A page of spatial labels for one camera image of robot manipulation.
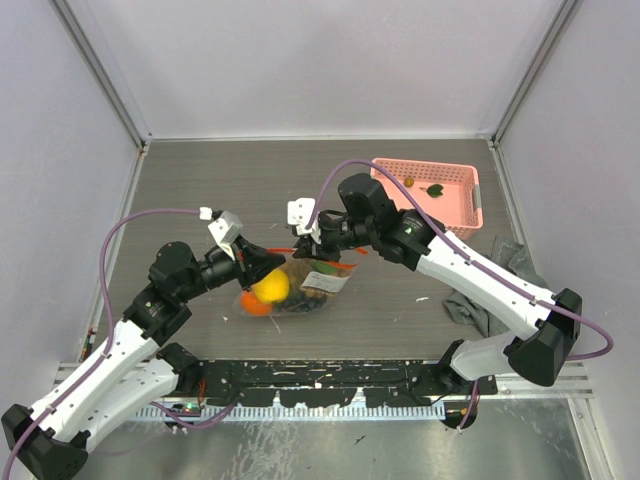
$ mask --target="pink basket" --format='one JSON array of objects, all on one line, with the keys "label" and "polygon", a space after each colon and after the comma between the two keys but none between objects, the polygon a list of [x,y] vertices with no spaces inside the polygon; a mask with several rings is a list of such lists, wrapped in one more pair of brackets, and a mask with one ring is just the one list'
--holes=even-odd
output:
[{"label": "pink basket", "polygon": [[[407,177],[413,178],[413,186],[407,189],[409,193],[425,212],[444,223],[461,240],[467,240],[482,227],[480,185],[475,167],[396,158],[376,158],[373,162],[388,170],[401,183]],[[398,209],[413,208],[384,175],[371,169],[371,176],[382,183]],[[444,187],[442,196],[437,198],[430,197],[426,192],[434,183]]]}]

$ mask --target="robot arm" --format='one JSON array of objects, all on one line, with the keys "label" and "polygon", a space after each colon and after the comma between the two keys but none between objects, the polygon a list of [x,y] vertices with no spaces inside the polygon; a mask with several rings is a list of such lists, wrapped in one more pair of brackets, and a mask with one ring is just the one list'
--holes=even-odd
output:
[{"label": "robot arm", "polygon": [[[495,314],[511,332],[480,341],[454,342],[440,361],[440,381],[449,391],[467,388],[487,375],[516,372],[551,386],[579,334],[579,324],[539,305],[544,301],[580,313],[582,300],[565,289],[551,291],[530,285],[495,265],[446,232],[449,243],[470,258],[455,253],[415,210],[395,208],[384,188],[369,175],[348,177],[338,187],[346,212],[323,211],[306,228],[313,199],[288,205],[289,224],[300,237],[296,256],[337,261],[340,251],[371,245],[385,260],[445,282]],[[444,231],[444,226],[434,220]],[[496,275],[472,265],[480,263]],[[499,281],[503,279],[532,295],[528,301]]]},{"label": "robot arm", "polygon": [[30,408],[12,406],[2,425],[13,448],[34,419],[62,392],[104,358],[93,373],[53,410],[19,453],[22,463],[40,480],[73,477],[88,453],[120,423],[150,401],[171,392],[190,392],[202,376],[201,365],[178,344],[162,348],[141,372],[121,382],[136,365],[152,356],[187,321],[187,302],[232,280],[243,289],[285,262],[283,255],[246,241],[242,224],[229,212],[218,212],[209,225],[217,243],[196,260],[188,245],[172,242],[157,253],[149,269],[149,285],[136,296],[116,324],[113,346],[98,347],[61,385]]}]

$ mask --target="gray cloth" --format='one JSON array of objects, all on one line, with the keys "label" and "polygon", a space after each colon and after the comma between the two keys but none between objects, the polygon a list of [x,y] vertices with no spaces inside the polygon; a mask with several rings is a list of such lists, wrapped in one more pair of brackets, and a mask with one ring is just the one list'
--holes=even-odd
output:
[{"label": "gray cloth", "polygon": [[[507,238],[496,237],[490,259],[522,280],[547,288],[547,282],[536,274],[529,252],[523,245]],[[500,335],[509,330],[493,314],[460,292],[455,292],[443,303],[455,323],[476,325],[485,337]]]}]

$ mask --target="small debris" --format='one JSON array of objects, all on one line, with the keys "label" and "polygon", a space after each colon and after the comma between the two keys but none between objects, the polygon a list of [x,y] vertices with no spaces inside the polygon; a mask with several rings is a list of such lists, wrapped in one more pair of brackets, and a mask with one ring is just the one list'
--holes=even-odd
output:
[{"label": "small debris", "polygon": [[276,321],[273,319],[273,317],[271,315],[269,315],[269,318],[271,319],[271,321],[273,322],[273,324],[276,326],[276,328],[278,329],[278,334],[282,335],[282,332],[280,331],[280,327],[278,326],[278,324],[276,323]]}]

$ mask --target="orange fruit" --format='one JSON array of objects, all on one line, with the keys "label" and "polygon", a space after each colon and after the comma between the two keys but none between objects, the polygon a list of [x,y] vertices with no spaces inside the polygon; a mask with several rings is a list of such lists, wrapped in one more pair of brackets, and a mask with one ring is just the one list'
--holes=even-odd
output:
[{"label": "orange fruit", "polygon": [[262,303],[253,292],[242,292],[240,296],[240,306],[245,312],[251,315],[269,315],[273,309],[272,305]]}]

